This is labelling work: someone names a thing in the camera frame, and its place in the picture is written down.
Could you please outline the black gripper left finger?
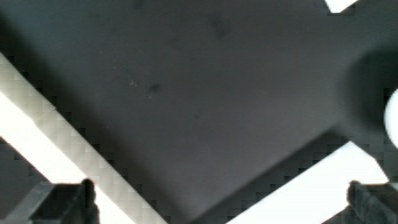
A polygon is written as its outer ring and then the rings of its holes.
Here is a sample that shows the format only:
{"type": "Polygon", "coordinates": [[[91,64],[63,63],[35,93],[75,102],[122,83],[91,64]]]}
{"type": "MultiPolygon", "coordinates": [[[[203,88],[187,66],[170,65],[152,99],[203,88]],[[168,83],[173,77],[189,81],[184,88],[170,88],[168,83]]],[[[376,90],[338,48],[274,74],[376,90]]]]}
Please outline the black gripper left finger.
{"type": "Polygon", "coordinates": [[[40,183],[6,216],[6,224],[100,224],[95,183],[40,183]]]}

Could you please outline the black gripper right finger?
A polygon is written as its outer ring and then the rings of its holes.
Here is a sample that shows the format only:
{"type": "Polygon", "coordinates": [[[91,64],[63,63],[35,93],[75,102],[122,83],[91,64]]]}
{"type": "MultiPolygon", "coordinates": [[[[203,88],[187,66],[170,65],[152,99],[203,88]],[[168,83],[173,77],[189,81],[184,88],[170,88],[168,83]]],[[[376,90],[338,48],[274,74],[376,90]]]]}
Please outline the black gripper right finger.
{"type": "Polygon", "coordinates": [[[347,200],[342,224],[398,224],[398,188],[393,183],[363,184],[354,181],[347,200]]]}

